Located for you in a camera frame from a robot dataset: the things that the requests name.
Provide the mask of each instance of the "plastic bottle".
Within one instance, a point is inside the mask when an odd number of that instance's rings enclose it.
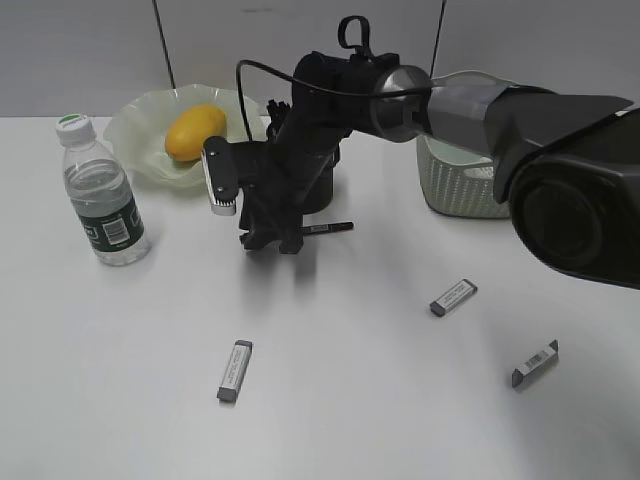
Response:
[[[91,246],[107,265],[127,265],[144,257],[151,245],[127,180],[127,175],[96,140],[91,120],[82,114],[62,117],[56,124],[66,148],[64,183]]]

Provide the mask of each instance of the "marker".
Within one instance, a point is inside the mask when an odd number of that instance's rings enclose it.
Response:
[[[302,235],[323,235],[325,233],[345,232],[353,230],[353,222],[324,223],[322,225],[310,225],[302,227]]]

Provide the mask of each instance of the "fruit bowl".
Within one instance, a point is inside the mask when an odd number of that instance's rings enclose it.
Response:
[[[109,122],[104,139],[122,165],[154,182],[174,187],[193,187],[204,183],[202,162],[182,165],[164,149],[169,127],[188,108],[210,104],[227,115],[226,139],[247,140],[235,90],[187,85],[175,90],[148,92],[120,110]],[[254,139],[264,140],[265,127],[258,115],[258,104],[245,97],[247,117]]]

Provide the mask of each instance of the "eraser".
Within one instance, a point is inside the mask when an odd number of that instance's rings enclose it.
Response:
[[[529,385],[546,372],[549,367],[555,365],[557,361],[558,341],[554,340],[513,371],[511,374],[511,386],[517,388]]]
[[[466,278],[460,280],[435,302],[431,303],[431,311],[438,317],[442,317],[456,308],[477,291],[478,287],[476,287]]]
[[[246,340],[238,340],[233,346],[231,358],[229,358],[224,377],[222,377],[222,383],[218,388],[217,397],[221,402],[233,403],[238,399],[238,393],[240,393],[240,387],[242,386],[244,373],[247,371],[252,350],[253,343]]]

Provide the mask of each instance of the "yellow mango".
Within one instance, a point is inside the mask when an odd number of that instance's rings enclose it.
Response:
[[[223,135],[227,116],[214,105],[197,105],[186,110],[171,125],[164,140],[164,148],[177,162],[200,158],[202,144],[213,135]]]

